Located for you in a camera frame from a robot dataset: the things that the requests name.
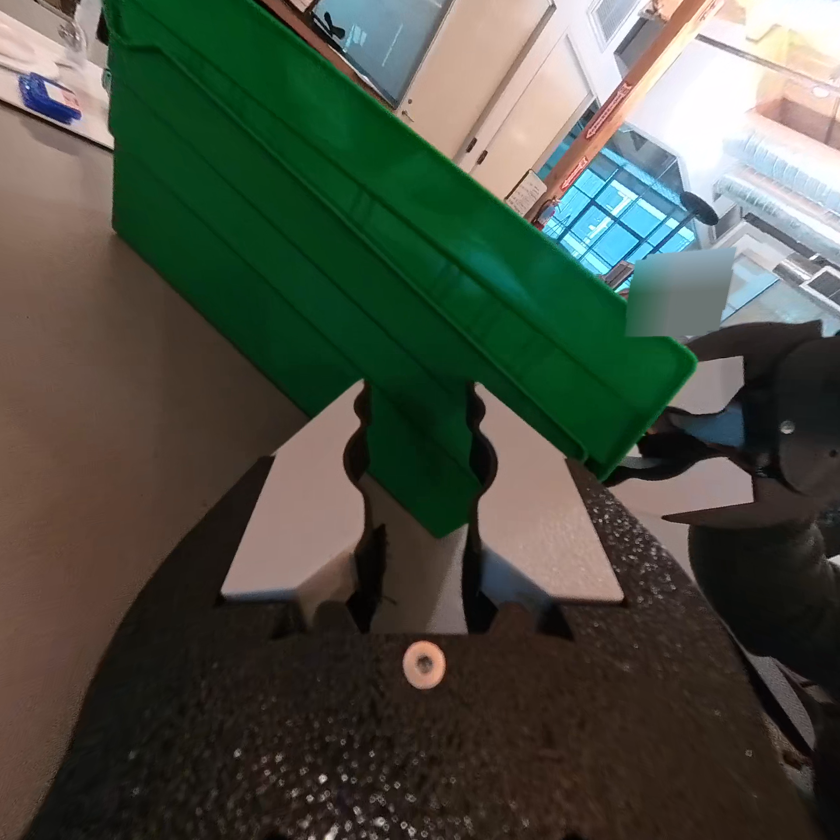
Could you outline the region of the wooden post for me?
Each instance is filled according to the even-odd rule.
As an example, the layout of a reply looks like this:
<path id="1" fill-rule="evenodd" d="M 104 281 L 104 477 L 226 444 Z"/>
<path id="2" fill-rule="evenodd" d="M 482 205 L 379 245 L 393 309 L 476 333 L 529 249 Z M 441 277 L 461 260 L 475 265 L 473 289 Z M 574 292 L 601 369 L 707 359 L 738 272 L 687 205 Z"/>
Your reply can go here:
<path id="1" fill-rule="evenodd" d="M 714 15 L 719 6 L 720 2 L 717 1 L 684 1 L 673 9 L 654 40 L 619 83 L 620 85 L 626 81 L 634 85 L 633 92 L 629 94 L 622 106 L 614 111 L 612 117 L 592 140 L 585 138 L 586 124 L 546 177 L 545 184 L 548 189 L 544 196 L 544 203 L 553 196 L 561 199 L 569 191 L 570 188 L 563 192 L 560 185 L 576 162 L 583 156 L 590 159 L 590 163 L 593 162 L 606 142 L 623 124 L 630 111 L 644 99 L 651 87 L 670 68 L 683 49 L 696 36 L 699 28 Z"/>

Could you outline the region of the black disc stand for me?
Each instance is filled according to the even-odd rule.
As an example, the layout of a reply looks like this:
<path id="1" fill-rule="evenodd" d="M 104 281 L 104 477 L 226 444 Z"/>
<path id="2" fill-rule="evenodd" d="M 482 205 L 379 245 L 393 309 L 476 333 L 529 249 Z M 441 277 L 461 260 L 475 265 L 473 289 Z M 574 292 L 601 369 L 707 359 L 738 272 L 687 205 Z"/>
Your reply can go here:
<path id="1" fill-rule="evenodd" d="M 697 194 L 684 191 L 679 194 L 679 203 L 686 210 L 686 221 L 697 221 L 706 227 L 715 227 L 720 220 L 714 207 Z"/>

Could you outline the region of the small whiteboard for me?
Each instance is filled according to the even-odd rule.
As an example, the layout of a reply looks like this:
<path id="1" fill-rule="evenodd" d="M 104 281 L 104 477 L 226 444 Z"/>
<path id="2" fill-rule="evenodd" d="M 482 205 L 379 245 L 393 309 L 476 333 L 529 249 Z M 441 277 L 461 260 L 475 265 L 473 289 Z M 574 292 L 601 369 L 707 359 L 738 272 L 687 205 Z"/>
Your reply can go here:
<path id="1" fill-rule="evenodd" d="M 547 189 L 544 181 L 533 170 L 528 170 L 507 195 L 505 204 L 519 216 L 525 217 L 543 199 Z"/>

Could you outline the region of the metal air duct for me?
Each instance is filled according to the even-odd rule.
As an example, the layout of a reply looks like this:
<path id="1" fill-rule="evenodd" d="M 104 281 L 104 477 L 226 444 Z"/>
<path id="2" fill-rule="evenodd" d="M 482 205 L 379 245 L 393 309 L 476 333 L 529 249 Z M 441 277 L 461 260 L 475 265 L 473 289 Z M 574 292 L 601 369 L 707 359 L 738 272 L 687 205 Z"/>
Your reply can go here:
<path id="1" fill-rule="evenodd" d="M 838 217 L 838 149 L 783 125 L 758 121 L 727 137 L 723 151 L 734 161 L 726 175 L 759 175 Z"/>

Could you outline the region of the white door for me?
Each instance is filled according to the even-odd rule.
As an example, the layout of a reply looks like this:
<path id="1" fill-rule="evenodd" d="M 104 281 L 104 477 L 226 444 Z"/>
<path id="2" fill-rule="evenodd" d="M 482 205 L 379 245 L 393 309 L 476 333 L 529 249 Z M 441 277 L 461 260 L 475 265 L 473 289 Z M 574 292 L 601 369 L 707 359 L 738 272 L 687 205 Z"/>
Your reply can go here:
<path id="1" fill-rule="evenodd" d="M 503 198 L 539 170 L 594 98 L 571 34 L 545 29 L 499 85 L 457 163 Z"/>
<path id="2" fill-rule="evenodd" d="M 554 8 L 546 1 L 452 2 L 395 110 L 398 118 L 454 156 Z"/>

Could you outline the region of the wooden workbench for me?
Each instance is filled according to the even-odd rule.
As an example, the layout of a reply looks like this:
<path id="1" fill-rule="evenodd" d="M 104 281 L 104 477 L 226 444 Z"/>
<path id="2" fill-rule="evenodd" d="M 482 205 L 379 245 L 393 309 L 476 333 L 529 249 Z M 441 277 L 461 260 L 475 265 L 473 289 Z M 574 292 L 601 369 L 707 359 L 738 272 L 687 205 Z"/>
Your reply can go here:
<path id="1" fill-rule="evenodd" d="M 357 87 L 368 93 L 388 111 L 394 112 L 396 106 L 392 101 L 382 96 L 379 88 L 365 74 L 359 72 L 345 55 L 340 44 L 328 34 L 327 29 L 316 22 L 312 12 L 315 2 L 258 1 L 258 4 L 316 50 L 340 73 L 351 79 Z"/>

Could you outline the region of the wall vent grille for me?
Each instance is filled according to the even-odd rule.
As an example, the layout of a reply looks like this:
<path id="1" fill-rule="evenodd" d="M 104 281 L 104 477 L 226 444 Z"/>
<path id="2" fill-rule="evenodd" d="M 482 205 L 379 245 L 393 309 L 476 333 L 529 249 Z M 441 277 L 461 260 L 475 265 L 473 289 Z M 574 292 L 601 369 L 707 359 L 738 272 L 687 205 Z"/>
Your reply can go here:
<path id="1" fill-rule="evenodd" d="M 592 1 L 587 8 L 595 37 L 605 48 L 614 40 L 625 22 L 637 16 L 641 1 Z"/>

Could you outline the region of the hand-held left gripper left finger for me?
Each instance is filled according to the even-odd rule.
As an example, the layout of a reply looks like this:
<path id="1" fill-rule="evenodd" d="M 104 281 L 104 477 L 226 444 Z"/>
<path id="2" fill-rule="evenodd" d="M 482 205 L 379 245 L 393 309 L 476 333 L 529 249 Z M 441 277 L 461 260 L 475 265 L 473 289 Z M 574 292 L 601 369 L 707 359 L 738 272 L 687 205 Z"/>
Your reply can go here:
<path id="1" fill-rule="evenodd" d="M 371 630 L 386 546 L 361 487 L 371 398 L 357 381 L 275 452 L 222 584 L 226 602 L 292 604 L 308 627 Z"/>

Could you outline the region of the long red arrow sign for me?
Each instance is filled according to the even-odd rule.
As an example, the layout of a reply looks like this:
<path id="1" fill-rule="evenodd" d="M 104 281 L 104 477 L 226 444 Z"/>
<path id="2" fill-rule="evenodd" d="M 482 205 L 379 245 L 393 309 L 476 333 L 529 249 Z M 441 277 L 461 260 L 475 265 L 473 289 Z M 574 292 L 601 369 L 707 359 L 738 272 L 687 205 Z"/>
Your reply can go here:
<path id="1" fill-rule="evenodd" d="M 585 128 L 585 138 L 592 140 L 602 129 L 605 123 L 612 117 L 615 110 L 619 109 L 629 94 L 633 92 L 634 85 L 623 82 L 613 91 L 612 95 L 595 113 L 592 120 Z"/>

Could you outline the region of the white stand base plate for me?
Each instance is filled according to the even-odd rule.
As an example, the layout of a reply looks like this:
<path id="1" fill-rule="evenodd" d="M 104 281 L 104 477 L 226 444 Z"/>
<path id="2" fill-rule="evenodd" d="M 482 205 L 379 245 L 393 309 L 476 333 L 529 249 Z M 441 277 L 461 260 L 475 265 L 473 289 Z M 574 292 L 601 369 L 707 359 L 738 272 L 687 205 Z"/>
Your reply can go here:
<path id="1" fill-rule="evenodd" d="M 58 12 L 50 7 L 41 7 L 37 13 L 26 12 L 23 2 L 2 2 L 2 105 L 112 152 L 109 92 L 102 84 L 107 74 L 90 60 L 83 70 L 68 66 L 66 49 L 59 41 L 59 27 L 47 17 L 57 19 Z M 23 100 L 18 78 L 31 71 L 71 89 L 80 103 L 80 119 L 63 123 L 30 108 Z"/>

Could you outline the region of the small blue box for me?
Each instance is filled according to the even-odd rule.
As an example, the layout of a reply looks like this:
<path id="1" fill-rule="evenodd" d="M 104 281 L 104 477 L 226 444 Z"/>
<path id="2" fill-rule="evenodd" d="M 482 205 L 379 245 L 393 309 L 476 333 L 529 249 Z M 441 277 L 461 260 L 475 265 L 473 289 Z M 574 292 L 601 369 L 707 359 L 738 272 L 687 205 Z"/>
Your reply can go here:
<path id="1" fill-rule="evenodd" d="M 81 105 L 76 93 L 39 73 L 19 74 L 17 89 L 23 105 L 42 117 L 64 125 L 71 125 L 82 119 Z"/>

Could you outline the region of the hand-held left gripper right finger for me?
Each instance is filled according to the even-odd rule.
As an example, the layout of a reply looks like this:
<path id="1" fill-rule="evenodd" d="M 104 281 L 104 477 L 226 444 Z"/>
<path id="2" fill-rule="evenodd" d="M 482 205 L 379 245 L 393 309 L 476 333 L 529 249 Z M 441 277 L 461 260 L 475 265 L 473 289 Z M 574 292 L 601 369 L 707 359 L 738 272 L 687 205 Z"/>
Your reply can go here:
<path id="1" fill-rule="evenodd" d="M 470 502 L 461 597 L 467 631 L 505 605 L 569 632 L 564 606 L 621 606 L 624 593 L 564 454 L 482 384 L 468 384 Z"/>

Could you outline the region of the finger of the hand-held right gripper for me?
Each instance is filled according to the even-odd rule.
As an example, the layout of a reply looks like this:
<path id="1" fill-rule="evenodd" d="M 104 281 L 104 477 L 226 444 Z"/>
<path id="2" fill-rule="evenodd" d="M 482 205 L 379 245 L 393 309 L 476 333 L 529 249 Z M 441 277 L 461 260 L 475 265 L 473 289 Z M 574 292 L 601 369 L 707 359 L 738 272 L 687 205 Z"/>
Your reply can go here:
<path id="1" fill-rule="evenodd" d="M 735 508 L 754 501 L 748 472 L 723 457 L 684 459 L 627 456 L 604 486 L 634 513 L 657 518 Z"/>
<path id="2" fill-rule="evenodd" d="M 654 437 L 675 436 L 709 448 L 738 451 L 745 442 L 743 412 L 736 399 L 744 385 L 741 356 L 705 360 L 639 440 L 637 454 L 652 457 Z"/>

